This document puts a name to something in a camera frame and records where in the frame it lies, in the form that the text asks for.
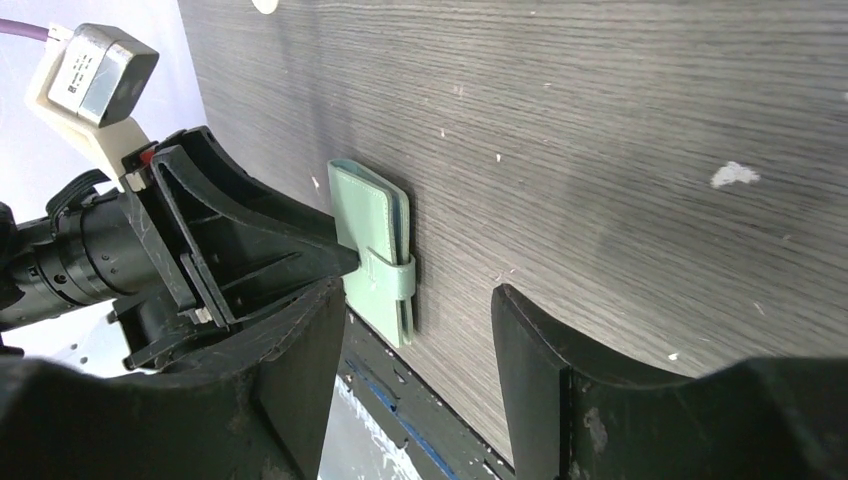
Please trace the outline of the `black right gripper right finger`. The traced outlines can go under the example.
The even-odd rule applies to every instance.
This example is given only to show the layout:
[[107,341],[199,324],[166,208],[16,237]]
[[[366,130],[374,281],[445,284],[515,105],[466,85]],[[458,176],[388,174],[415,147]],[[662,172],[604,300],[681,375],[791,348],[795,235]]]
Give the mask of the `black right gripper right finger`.
[[843,479],[847,362],[754,357],[690,378],[560,322],[509,284],[491,322],[520,479]]

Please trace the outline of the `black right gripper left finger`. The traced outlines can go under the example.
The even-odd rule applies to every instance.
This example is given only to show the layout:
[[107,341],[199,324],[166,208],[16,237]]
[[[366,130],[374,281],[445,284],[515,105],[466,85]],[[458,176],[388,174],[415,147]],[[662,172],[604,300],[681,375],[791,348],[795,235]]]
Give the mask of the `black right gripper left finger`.
[[97,378],[1,361],[5,479],[313,479],[345,328],[337,279],[180,359]]

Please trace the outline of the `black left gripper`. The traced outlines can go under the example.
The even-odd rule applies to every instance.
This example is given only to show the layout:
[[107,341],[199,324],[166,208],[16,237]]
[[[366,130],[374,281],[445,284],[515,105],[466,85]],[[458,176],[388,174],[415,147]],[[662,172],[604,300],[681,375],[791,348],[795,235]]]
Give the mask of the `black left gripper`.
[[1,207],[1,329],[104,301],[122,328],[130,371],[202,365],[333,371],[344,317],[341,279],[358,254],[334,219],[263,184],[206,127],[157,144],[154,191],[175,227],[178,259],[212,321],[177,313],[122,206],[99,170],[71,180],[46,216],[19,223]]

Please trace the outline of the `mint green card holder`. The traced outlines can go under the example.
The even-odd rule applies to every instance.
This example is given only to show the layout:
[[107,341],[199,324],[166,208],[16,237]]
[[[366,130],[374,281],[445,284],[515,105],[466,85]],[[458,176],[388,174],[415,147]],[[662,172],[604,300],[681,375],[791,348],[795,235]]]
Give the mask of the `mint green card holder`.
[[328,163],[338,243],[359,267],[343,277],[348,306],[393,348],[412,341],[416,260],[411,254],[407,194],[350,159]]

